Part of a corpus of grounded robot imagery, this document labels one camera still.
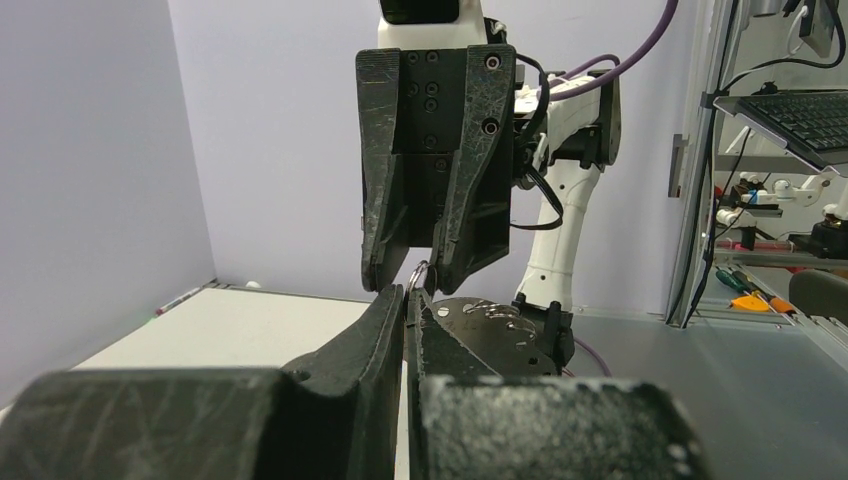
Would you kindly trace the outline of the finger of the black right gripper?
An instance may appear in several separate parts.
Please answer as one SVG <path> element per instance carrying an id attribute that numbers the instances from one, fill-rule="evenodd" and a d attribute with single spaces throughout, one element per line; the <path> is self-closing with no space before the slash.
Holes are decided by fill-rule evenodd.
<path id="1" fill-rule="evenodd" d="M 395 280 L 409 251 L 404 171 L 394 153 L 401 51 L 369 49 L 355 59 L 363 182 L 361 276 L 378 292 Z"/>
<path id="2" fill-rule="evenodd" d="M 460 144 L 436 227 L 436 289 L 445 295 L 509 253 L 515 67 L 509 44 L 466 49 Z"/>

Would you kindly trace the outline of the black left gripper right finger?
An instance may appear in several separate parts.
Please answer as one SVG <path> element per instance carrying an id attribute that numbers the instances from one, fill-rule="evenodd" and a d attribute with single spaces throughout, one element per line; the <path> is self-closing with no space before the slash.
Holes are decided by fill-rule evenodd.
<path id="1" fill-rule="evenodd" d="M 648 382 L 570 378 L 505 318 L 462 302 L 484 347 L 459 337 L 423 289 L 407 314 L 413 479 L 709 479 L 682 407 Z M 504 330 L 495 339 L 496 330 Z"/>

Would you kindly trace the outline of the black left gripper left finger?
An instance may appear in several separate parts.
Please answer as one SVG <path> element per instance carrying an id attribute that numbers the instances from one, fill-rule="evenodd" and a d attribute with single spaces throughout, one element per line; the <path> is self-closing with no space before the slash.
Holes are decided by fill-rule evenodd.
<path id="1" fill-rule="evenodd" d="M 398 285 L 277 367 L 44 375 L 1 424 L 5 479 L 391 479 L 402 388 Z"/>

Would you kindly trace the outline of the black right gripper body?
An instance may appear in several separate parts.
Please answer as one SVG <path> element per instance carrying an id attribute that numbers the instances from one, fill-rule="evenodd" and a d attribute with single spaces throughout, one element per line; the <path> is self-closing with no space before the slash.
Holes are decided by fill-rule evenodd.
<path id="1" fill-rule="evenodd" d="M 401 86 L 394 153 L 404 171 L 409 248 L 438 249 L 436 227 L 460 144 L 467 48 L 399 49 Z"/>

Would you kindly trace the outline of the steel oval key holder plate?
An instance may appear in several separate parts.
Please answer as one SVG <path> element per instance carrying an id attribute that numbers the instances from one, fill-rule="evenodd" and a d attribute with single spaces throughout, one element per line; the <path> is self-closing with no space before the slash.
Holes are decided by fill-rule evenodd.
<path id="1" fill-rule="evenodd" d="M 561 376 L 575 352 L 572 315 L 476 297 L 435 300 L 435 268 L 419 262 L 405 290 L 406 358 L 420 375 Z"/>

